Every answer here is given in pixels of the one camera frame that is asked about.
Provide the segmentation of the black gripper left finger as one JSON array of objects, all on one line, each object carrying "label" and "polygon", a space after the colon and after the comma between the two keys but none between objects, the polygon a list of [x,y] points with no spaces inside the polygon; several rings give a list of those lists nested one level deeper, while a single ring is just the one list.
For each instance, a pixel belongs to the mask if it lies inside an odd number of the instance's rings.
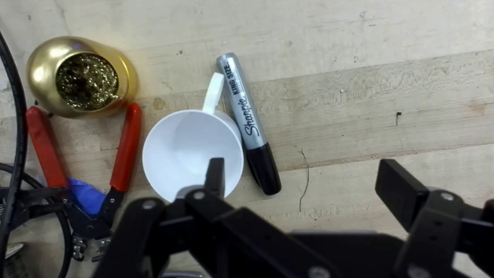
[{"label": "black gripper left finger", "polygon": [[225,160],[172,203],[129,203],[95,278],[158,278],[175,253],[191,253],[214,278],[331,278],[309,246],[248,208],[223,199]]}]

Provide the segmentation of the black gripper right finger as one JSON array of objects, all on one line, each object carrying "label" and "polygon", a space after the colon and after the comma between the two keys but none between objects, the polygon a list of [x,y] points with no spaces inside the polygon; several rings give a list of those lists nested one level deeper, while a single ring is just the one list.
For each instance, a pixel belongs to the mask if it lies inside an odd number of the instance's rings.
[{"label": "black gripper right finger", "polygon": [[408,231],[393,270],[397,278],[467,278],[455,268],[458,251],[494,276],[494,199],[470,205],[427,186],[396,158],[380,160],[376,191]]}]

